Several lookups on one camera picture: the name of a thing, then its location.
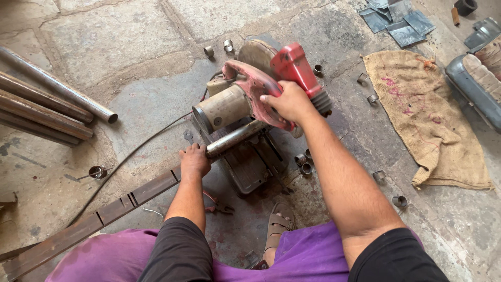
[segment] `hairy forearm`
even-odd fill
[[[385,226],[405,227],[376,183],[319,114],[311,114],[300,125],[327,208],[342,238],[364,236]]]
[[[165,220],[181,216],[191,220],[205,233],[205,211],[202,195],[202,176],[183,175]]]

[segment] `pliers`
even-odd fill
[[[206,190],[202,190],[202,192],[207,196],[209,197],[209,199],[214,202],[214,206],[213,207],[208,207],[208,208],[205,208],[205,211],[209,211],[209,212],[214,212],[214,210],[218,210],[220,212],[223,212],[223,213],[229,213],[229,214],[233,214],[233,212],[235,211],[235,209],[230,206],[230,205],[227,205],[227,204],[223,204],[223,203],[220,203],[216,197],[213,197],[212,195],[210,195]]]

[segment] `hand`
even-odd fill
[[[295,82],[284,80],[279,81],[279,84],[284,88],[284,92],[280,97],[261,95],[260,100],[275,108],[283,118],[299,123],[299,125],[311,114],[318,114],[310,99],[299,85]]]
[[[210,162],[205,156],[207,146],[198,143],[188,146],[186,151],[179,151],[181,158],[181,177],[204,177],[210,171]]]

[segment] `wrench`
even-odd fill
[[[188,140],[190,145],[193,145],[193,133],[191,131],[186,130],[184,132],[184,139]]]

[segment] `black cable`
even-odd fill
[[[167,125],[166,127],[162,128],[160,131],[158,131],[157,133],[153,134],[150,138],[146,139],[143,143],[141,143],[139,146],[137,146],[130,154],[128,154],[116,167],[115,169],[110,172],[110,174],[108,175],[108,177],[106,177],[105,179],[103,179],[103,182],[101,183],[101,185],[99,185],[99,187],[96,189],[96,191],[94,191],[94,193],[92,194],[92,196],[87,200],[87,202],[85,203],[85,205],[80,209],[80,211],[78,212],[78,214],[71,220],[70,224],[68,224],[68,226],[66,227],[70,227],[81,215],[82,213],[84,213],[85,209],[89,206],[89,204],[92,202],[92,200],[94,199],[94,197],[96,196],[96,194],[101,190],[101,188],[103,188],[103,186],[106,184],[106,182],[108,181],[108,179],[110,179],[110,177],[115,173],[115,171],[117,171],[121,166],[122,164],[124,164],[134,153],[137,152],[137,150],[139,150],[141,147],[143,147],[143,145],[145,145],[146,143],[148,143],[150,140],[152,140],[153,138],[157,137],[160,133],[162,133],[162,131],[166,130],[167,128],[169,128],[169,126],[173,125],[174,123],[176,123],[178,120],[182,119],[183,117],[191,114],[193,111],[190,111],[189,113],[187,114],[184,114],[182,116],[180,116],[179,118],[177,118],[175,121],[169,123],[169,125]]]
[[[220,75],[220,74],[222,74],[222,70],[220,70],[220,71],[216,71],[216,72],[214,73],[214,75],[213,75],[213,76],[209,79],[209,81],[211,81],[212,79],[214,79],[214,77],[216,77],[217,75]],[[202,98],[200,99],[200,102],[202,102],[202,101],[204,101],[204,100],[205,100],[205,96],[207,95],[207,90],[208,90],[208,89],[207,89],[207,87],[206,87],[206,88],[205,88],[205,92],[203,93],[203,96],[202,96]]]

